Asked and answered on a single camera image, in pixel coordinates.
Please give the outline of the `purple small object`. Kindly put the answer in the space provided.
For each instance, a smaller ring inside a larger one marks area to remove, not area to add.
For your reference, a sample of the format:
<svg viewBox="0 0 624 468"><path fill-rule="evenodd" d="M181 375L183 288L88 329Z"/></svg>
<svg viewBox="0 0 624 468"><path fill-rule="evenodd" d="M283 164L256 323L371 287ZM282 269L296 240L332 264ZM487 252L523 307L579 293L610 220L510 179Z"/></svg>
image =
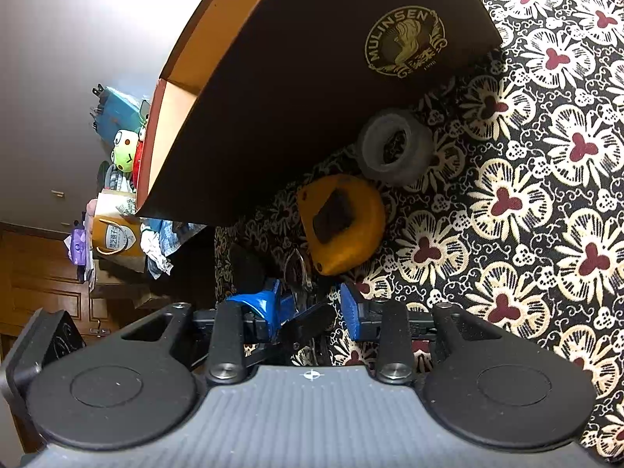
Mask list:
<svg viewBox="0 0 624 468"><path fill-rule="evenodd" d="M75 266L87 267L90 262L91 250L87 231L83 225L72 228L71 234L64 238L64 246L68 250L68 258Z"/></svg>

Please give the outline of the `wooden cabinet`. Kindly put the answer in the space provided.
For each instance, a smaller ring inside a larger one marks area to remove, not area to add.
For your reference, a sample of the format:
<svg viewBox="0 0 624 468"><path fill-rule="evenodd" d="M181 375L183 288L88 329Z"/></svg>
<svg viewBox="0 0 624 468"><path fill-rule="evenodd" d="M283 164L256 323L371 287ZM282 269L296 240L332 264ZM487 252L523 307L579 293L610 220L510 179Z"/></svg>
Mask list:
<svg viewBox="0 0 624 468"><path fill-rule="evenodd" d="M39 308L65 310L88 341L119 329L113 307L78 280L63 241L3 228L1 334L17 337Z"/></svg>

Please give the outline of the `brown cardboard box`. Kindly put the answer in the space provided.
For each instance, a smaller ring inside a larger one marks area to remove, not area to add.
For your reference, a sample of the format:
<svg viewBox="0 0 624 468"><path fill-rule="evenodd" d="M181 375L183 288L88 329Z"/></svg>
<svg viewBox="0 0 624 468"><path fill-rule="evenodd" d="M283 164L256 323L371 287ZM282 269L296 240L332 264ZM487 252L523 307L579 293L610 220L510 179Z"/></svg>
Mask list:
<svg viewBox="0 0 624 468"><path fill-rule="evenodd" d="M138 213L234 223L500 43L482 0L202 0L154 91Z"/></svg>

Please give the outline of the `blue box on shelf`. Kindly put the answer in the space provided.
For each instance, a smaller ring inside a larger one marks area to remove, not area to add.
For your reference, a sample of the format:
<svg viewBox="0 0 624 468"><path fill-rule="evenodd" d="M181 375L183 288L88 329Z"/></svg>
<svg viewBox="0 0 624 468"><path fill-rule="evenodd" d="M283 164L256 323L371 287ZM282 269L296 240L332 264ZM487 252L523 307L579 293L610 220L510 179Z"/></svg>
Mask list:
<svg viewBox="0 0 624 468"><path fill-rule="evenodd" d="M98 103L91 109L92 126L98 136L113 145L119 130L139 133L146 122L142 112L143 103L136 98L100 83L92 89Z"/></svg>

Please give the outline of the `floral black tablecloth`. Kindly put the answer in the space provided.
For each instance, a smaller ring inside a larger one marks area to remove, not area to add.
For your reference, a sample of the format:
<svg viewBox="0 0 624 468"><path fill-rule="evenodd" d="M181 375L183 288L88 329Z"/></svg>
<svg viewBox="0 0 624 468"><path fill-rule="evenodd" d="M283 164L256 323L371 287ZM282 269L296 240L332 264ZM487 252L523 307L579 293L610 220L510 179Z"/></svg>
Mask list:
<svg viewBox="0 0 624 468"><path fill-rule="evenodd" d="M384 188L366 298L455 301L578 365L582 444L623 462L623 0L484 0L502 45L416 112L421 179Z"/></svg>

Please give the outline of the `clear tape roll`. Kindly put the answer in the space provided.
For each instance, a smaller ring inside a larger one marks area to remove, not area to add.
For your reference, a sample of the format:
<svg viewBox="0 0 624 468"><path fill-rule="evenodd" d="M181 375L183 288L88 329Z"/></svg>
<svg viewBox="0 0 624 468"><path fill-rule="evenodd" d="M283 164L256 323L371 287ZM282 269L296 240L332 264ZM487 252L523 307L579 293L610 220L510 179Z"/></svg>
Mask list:
<svg viewBox="0 0 624 468"><path fill-rule="evenodd" d="M431 130L405 111L377 114L367 122L356 145L364 176L395 186L419 180L433 153Z"/></svg>

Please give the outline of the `green frog plush toy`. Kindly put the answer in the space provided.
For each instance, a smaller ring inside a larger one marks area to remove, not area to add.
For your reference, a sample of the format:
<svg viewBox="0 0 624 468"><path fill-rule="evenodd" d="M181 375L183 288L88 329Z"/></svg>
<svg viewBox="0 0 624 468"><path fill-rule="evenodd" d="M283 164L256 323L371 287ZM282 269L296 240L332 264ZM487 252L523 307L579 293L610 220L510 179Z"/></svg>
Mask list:
<svg viewBox="0 0 624 468"><path fill-rule="evenodd" d="M138 144L140 134L124 129L117 131L111 151L112 165L120 172L131 173Z"/></svg>

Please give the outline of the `black metal clip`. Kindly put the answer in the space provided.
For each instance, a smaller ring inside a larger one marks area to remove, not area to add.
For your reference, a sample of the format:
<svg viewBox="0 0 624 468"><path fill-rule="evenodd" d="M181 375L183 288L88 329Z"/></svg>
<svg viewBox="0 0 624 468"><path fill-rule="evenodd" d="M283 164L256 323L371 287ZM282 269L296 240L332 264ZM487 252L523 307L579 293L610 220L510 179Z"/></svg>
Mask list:
<svg viewBox="0 0 624 468"><path fill-rule="evenodd" d="M284 281L298 306L304 307L313 292L313 282L309 258L298 248L285 259Z"/></svg>

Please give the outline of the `orange paper bag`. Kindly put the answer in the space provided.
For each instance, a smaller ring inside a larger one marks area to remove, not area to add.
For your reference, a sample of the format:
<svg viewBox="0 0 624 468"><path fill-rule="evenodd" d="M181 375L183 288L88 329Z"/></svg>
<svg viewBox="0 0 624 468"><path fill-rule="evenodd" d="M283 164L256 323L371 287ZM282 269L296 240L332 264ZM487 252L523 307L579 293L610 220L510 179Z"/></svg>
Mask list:
<svg viewBox="0 0 624 468"><path fill-rule="evenodd" d="M141 273L146 256L140 244L140 224L124 216L97 216L92 243L94 252L119 266Z"/></svg>

